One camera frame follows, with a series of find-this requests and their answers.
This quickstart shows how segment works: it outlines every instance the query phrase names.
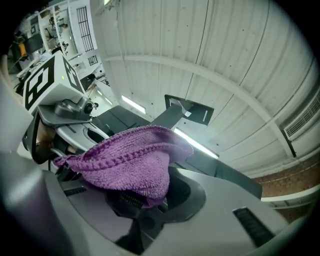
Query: white ceiling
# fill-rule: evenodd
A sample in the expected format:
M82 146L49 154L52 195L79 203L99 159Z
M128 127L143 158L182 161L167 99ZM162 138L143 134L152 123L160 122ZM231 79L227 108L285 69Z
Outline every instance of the white ceiling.
M209 126L178 127L250 177L293 159L281 130L315 86L318 67L272 1L121 0L102 12L91 1L91 10L119 104L127 108L121 95L130 98L148 120L165 110L165 94L214 108Z

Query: brown floor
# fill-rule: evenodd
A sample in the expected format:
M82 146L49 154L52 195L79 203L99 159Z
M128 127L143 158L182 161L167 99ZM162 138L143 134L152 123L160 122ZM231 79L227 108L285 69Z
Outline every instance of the brown floor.
M320 184L320 154L300 164L254 179L262 185L262 197L289 195Z
M295 208L277 209L276 211L280 213L288 223L291 223L302 216L306 216L310 209L311 204L307 204Z

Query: ceiling beam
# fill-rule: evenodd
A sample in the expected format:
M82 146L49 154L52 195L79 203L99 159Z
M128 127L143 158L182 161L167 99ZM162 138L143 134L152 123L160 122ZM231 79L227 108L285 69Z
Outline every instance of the ceiling beam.
M151 63L162 64L166 66L171 66L171 67L181 69L190 73L194 73L198 76L201 76L205 79L208 79L214 82L215 84L218 84L222 88L236 95L239 99L243 100L262 118L263 121L268 123L268 125L273 130L276 137L279 139L280 143L282 144L286 154L289 157L293 157L292 151L288 145L286 138L284 137L283 133L281 132L280 128L276 125L274 120L272 120L272 116L269 114L269 112L261 105L261 103L254 96L252 96L244 88L240 87L234 81L224 77L223 75L217 72L209 70L204 66L183 61L180 59L175 59L175 58L154 56L154 55L125 55L125 56L107 57L104 59L104 61L106 62L123 61L123 60L151 62Z

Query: purple towel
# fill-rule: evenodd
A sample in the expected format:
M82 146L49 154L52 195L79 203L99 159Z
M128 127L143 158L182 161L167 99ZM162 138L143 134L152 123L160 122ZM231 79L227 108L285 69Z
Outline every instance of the purple towel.
M131 190L159 204L169 187L169 163L192 155L191 145L173 131L155 125L117 133L80 155L58 157L89 183L110 190Z

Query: knitted fabric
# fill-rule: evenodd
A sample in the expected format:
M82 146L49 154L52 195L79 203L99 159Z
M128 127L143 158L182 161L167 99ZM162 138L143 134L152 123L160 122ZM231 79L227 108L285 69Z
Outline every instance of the knitted fabric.
M89 183L110 190L131 190L161 203L169 187L169 163L192 155L191 145L173 131L155 125L133 128L95 145L80 155L58 157Z

